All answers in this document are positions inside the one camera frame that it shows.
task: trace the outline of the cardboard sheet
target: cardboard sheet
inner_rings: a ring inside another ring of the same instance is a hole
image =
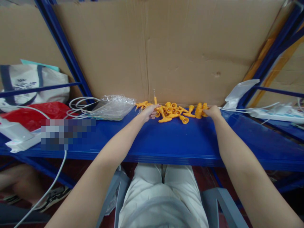
[[[53,8],[95,97],[222,105],[242,81],[284,0],[127,0]],[[0,62],[71,75],[37,8],[1,9]],[[73,96],[80,96],[76,91]]]
[[[148,99],[143,1],[54,6],[93,93]]]

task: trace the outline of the teal paper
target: teal paper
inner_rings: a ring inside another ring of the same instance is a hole
[[[59,67],[57,67],[57,66],[51,66],[51,65],[46,65],[46,64],[42,64],[42,63],[36,63],[36,62],[32,62],[32,61],[29,61],[29,60],[23,60],[23,59],[20,59],[20,60],[21,60],[22,64],[42,65],[42,66],[45,66],[45,67],[47,67],[47,68],[50,68],[50,69],[52,69],[52,70],[54,70],[54,71],[57,71],[57,72],[60,71],[60,70],[59,70]]]

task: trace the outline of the white tote bag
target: white tote bag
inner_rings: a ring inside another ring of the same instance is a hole
[[[68,76],[66,74],[62,74],[42,65],[0,65],[0,74],[4,88],[3,91],[5,92],[69,83]],[[0,106],[2,111],[10,112],[15,109],[6,109],[3,108],[3,106],[26,106],[55,101],[65,103],[69,99],[69,93],[70,87],[63,87],[40,92],[20,94],[0,98]]]

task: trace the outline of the navy strap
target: navy strap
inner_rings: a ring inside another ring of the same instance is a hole
[[[39,80],[39,87],[43,86],[43,78],[42,78],[42,69],[45,66],[37,65],[37,73],[38,73],[38,80]],[[10,65],[0,65],[0,72],[1,72],[1,79],[4,91],[13,91],[13,85],[12,81],[10,79]],[[33,101],[36,99],[38,92],[33,96],[29,101],[23,103],[23,104],[16,104],[14,96],[11,97],[5,97],[6,103],[12,106],[27,106],[33,103]]]

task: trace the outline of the sneaker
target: sneaker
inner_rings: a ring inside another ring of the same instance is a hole
[[[40,207],[36,207],[34,211],[38,211],[38,212],[46,211],[49,207],[63,200],[65,197],[67,197],[67,195],[70,192],[71,189],[68,188],[67,186],[52,189],[49,192],[46,201]]]
[[[8,197],[3,198],[3,201],[9,205],[12,205],[14,203],[17,203],[21,200],[21,198],[19,196],[17,196],[16,194],[10,195]]]

